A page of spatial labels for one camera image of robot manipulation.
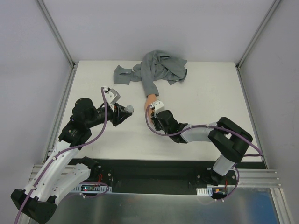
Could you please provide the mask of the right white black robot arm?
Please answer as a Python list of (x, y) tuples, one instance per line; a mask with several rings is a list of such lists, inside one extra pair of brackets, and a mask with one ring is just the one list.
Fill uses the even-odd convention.
[(228, 171), (241, 162), (252, 142), (252, 136), (227, 117), (221, 117), (213, 128), (195, 127), (177, 122), (171, 111), (152, 113), (150, 119), (156, 131), (163, 131), (176, 143), (187, 144), (195, 141), (211, 142), (221, 155), (211, 170), (203, 172), (200, 177), (207, 184), (217, 186), (227, 178)]

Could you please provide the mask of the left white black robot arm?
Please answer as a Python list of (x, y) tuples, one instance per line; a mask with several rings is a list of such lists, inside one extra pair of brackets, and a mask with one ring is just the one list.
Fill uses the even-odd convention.
[(118, 126), (132, 116), (134, 109), (114, 103), (96, 108), (89, 98), (80, 98), (72, 110), (70, 121), (58, 137), (58, 143), (37, 175), (24, 189), (15, 189), (11, 199), (17, 209), (39, 224), (47, 223), (62, 199), (82, 182), (99, 183), (98, 162), (83, 157), (73, 170), (60, 178), (68, 163), (79, 153), (91, 137), (91, 128), (111, 122)]

